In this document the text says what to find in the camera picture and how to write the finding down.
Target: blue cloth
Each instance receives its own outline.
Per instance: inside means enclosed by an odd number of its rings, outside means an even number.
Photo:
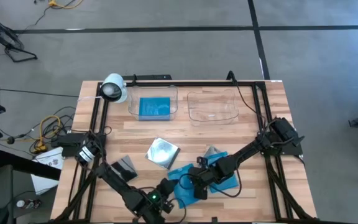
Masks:
[[[188,173],[190,167],[193,167],[193,164],[188,164],[187,166],[169,172],[168,179],[178,180],[183,174]],[[194,198],[194,187],[193,184],[191,184],[189,177],[187,175],[182,177],[180,183],[186,189],[182,188],[180,184],[177,184],[173,189],[175,197],[182,199],[186,206],[197,202],[199,199]],[[179,203],[179,208],[183,208],[182,203]]]
[[[169,121],[170,98],[151,97],[140,98],[139,121]]]
[[[217,153],[217,154],[207,156],[206,158],[208,159],[208,165],[214,163],[215,161],[217,161],[217,159],[219,159],[220,157],[223,157],[223,156],[227,156],[227,152],[221,152],[221,153]],[[234,175],[234,176],[228,178],[227,180],[225,180],[221,184],[213,183],[211,185],[213,187],[215,187],[216,189],[226,190],[226,189],[230,189],[230,188],[233,188],[233,187],[237,187],[239,185],[239,183],[238,183],[238,181],[236,179],[236,176]],[[209,190],[211,191],[211,193],[218,192],[217,190],[213,189],[212,187],[209,187]]]

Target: gray concrete floor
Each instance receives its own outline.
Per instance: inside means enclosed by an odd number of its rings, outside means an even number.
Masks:
[[[0,22],[24,29],[45,7],[0,0]],[[358,25],[356,0],[257,0],[255,7],[260,26]],[[251,24],[247,1],[94,0],[73,10],[48,10],[31,29]],[[284,81],[295,126],[306,136],[306,171],[318,216],[358,223],[358,129],[347,124],[358,116],[358,30],[261,33],[271,79]],[[0,56],[2,88],[76,95],[82,80],[111,72],[220,79],[233,70],[240,79],[262,78],[252,31],[25,34],[21,40],[39,60],[12,63]],[[76,100],[2,92],[1,104],[7,109],[1,128],[19,134]],[[32,187],[27,174],[15,173],[15,193]],[[44,208],[18,223],[47,221],[53,198],[54,191],[43,195]]]

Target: wooden table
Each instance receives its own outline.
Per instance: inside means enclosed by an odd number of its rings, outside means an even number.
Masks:
[[[97,81],[85,81],[82,84],[80,97],[94,96]],[[272,110],[272,116],[285,117],[292,122],[287,97],[282,82],[266,81],[267,93]],[[192,126],[188,117],[187,94],[189,91],[223,91],[230,89],[236,94],[239,116],[232,124],[216,126]],[[250,87],[241,87],[244,99],[254,107],[254,99]],[[262,94],[259,93],[260,105],[263,108]],[[78,102],[74,117],[73,129],[87,131],[90,125],[94,100]],[[98,121],[101,117],[102,102],[99,104]],[[106,126],[112,127],[107,137],[106,150],[108,161],[114,162],[125,155],[129,155],[138,172],[138,177],[129,182],[136,187],[156,186],[167,171],[148,161],[144,156],[155,137],[161,137],[181,148],[171,170],[196,162],[210,145],[221,151],[232,154],[253,141],[257,131],[257,117],[241,101],[236,87],[178,87],[178,111],[173,121],[136,121],[128,112],[127,103],[111,103],[108,109]],[[303,164],[293,156],[282,156],[285,177],[289,191],[298,203],[311,216],[316,212]],[[51,218],[58,216],[68,203],[75,160],[65,161],[60,183],[56,193]],[[256,154],[243,162],[239,168],[242,181],[242,193],[237,198],[228,198],[220,193],[208,194],[207,200],[188,206],[185,221],[210,222],[211,217],[218,217],[220,222],[252,222],[275,221],[272,199],[269,191],[264,158]],[[235,194],[237,189],[226,192]],[[282,217],[285,207],[281,192],[277,189]],[[81,204],[80,218],[85,215],[85,205],[88,193],[86,192]],[[164,215],[167,222],[177,222],[183,216],[183,209],[176,206],[171,214]],[[103,180],[96,184],[92,222],[132,222],[133,215],[124,206],[121,196],[110,188]]]

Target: clear plastic container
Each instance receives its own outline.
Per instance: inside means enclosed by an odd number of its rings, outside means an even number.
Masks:
[[[187,94],[189,117],[193,126],[230,124],[239,116],[233,91]]]
[[[178,110],[178,89],[168,87],[128,88],[128,111],[139,121],[170,121]]]

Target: white camera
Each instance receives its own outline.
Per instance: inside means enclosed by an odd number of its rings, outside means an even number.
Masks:
[[[124,102],[127,99],[128,92],[122,76],[116,73],[110,74],[100,87],[100,95],[110,102]]]

